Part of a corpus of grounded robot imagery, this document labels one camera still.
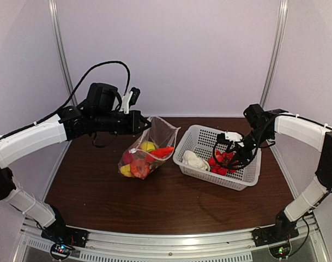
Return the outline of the red lychee bunch toy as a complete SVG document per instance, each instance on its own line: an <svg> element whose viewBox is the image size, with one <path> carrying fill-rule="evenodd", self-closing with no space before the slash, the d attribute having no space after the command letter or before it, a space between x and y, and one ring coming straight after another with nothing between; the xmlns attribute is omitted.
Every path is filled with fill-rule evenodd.
<svg viewBox="0 0 332 262"><path fill-rule="evenodd" d="M215 157L211 157L207 160L210 165L210 172L226 176L228 173L234 174L236 171L230 171L224 168L224 154L225 152L220 152L219 150L215 150Z"/></svg>

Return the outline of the clear dotted zip bag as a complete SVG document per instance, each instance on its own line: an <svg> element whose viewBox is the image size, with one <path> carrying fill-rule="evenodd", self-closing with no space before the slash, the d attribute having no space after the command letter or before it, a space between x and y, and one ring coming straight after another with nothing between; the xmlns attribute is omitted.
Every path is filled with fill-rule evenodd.
<svg viewBox="0 0 332 262"><path fill-rule="evenodd" d="M173 155L179 127L159 116L147 118L151 127L124 151L119 163L119 174L144 180Z"/></svg>

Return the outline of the yellow lemon toy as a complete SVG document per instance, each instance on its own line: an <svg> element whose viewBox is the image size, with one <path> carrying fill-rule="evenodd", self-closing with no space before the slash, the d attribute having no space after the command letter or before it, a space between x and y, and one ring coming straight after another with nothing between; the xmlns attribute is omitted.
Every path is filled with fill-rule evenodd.
<svg viewBox="0 0 332 262"><path fill-rule="evenodd" d="M150 141L144 141L140 144L140 149L145 151L145 152L151 152L151 151L155 151L158 149L158 146Z"/></svg>

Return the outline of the orange carrot toy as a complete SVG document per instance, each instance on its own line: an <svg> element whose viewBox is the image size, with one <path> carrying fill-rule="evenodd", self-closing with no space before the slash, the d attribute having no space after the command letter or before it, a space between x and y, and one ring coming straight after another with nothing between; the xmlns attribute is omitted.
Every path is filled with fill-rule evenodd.
<svg viewBox="0 0 332 262"><path fill-rule="evenodd" d="M150 158L151 160L159 160L163 159L165 157L170 156L174 151L174 147L163 147L159 148L157 150L151 151L150 152Z"/></svg>

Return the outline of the red bell pepper toy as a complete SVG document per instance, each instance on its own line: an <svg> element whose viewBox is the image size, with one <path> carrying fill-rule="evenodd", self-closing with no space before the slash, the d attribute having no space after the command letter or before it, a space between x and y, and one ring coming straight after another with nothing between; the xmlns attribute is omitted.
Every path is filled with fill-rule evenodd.
<svg viewBox="0 0 332 262"><path fill-rule="evenodd" d="M131 164L134 160L134 154L129 151L125 151L122 155L123 165Z"/></svg>

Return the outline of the white cauliflower toy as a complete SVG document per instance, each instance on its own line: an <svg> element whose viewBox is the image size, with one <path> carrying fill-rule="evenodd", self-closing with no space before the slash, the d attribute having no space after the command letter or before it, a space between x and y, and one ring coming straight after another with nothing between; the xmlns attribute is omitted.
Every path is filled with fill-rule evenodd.
<svg viewBox="0 0 332 262"><path fill-rule="evenodd" d="M209 163L199 157L195 152L190 150L186 150L183 154L182 164L186 166L190 166L195 169L201 169L204 171L210 171Z"/></svg>

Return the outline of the green leafy vegetable toy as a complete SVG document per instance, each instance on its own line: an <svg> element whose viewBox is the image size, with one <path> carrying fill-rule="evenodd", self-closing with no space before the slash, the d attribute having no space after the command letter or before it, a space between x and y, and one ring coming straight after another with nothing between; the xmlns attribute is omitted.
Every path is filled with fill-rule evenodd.
<svg viewBox="0 0 332 262"><path fill-rule="evenodd" d="M158 167L162 166L164 163L164 161L154 161L152 163L149 163L149 169L150 170L155 170L157 169Z"/></svg>

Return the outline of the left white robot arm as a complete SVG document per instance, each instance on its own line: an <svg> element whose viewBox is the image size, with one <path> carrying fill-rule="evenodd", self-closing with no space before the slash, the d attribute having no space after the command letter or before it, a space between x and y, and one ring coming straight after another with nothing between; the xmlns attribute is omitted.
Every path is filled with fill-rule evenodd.
<svg viewBox="0 0 332 262"><path fill-rule="evenodd" d="M140 90L133 87L120 96L118 89L103 83L91 84L87 97L77 106L63 106L44 120L23 130L0 136L0 200L32 217L57 242L65 242L70 231L50 205L37 200L13 181L10 164L42 148L72 141L83 135L108 132L112 135L139 134L152 126L136 104Z"/></svg>

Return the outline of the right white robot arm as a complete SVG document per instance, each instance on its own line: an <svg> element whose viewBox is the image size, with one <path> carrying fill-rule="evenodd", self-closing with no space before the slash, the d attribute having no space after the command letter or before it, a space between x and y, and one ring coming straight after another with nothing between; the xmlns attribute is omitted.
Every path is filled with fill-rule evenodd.
<svg viewBox="0 0 332 262"><path fill-rule="evenodd" d="M228 144L226 151L233 153L226 169L247 167L256 158L261 145L278 135L303 145L318 161L313 164L316 170L309 185L276 215L270 234L274 240L282 241L299 218L316 209L332 193L332 127L283 109L265 111L259 104L249 105L244 110L244 117L251 131L238 141L225 140Z"/></svg>

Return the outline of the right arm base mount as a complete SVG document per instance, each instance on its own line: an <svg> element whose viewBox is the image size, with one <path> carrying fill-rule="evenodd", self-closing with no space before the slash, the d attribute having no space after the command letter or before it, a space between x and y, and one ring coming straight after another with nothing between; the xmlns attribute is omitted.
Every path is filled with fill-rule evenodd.
<svg viewBox="0 0 332 262"><path fill-rule="evenodd" d="M251 233L256 247L268 246L270 255L280 260L289 257L292 253L291 239L299 236L297 229L277 236L274 225L265 228L256 227Z"/></svg>

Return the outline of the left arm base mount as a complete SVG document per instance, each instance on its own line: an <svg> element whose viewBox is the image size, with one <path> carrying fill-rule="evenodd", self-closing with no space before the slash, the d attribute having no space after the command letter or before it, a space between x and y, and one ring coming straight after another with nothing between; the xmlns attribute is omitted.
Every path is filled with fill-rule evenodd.
<svg viewBox="0 0 332 262"><path fill-rule="evenodd" d="M85 248L89 235L86 230L68 226L44 228L38 223L37 228L41 230L42 238L53 242L49 252L56 261L68 259L77 253L76 247Z"/></svg>

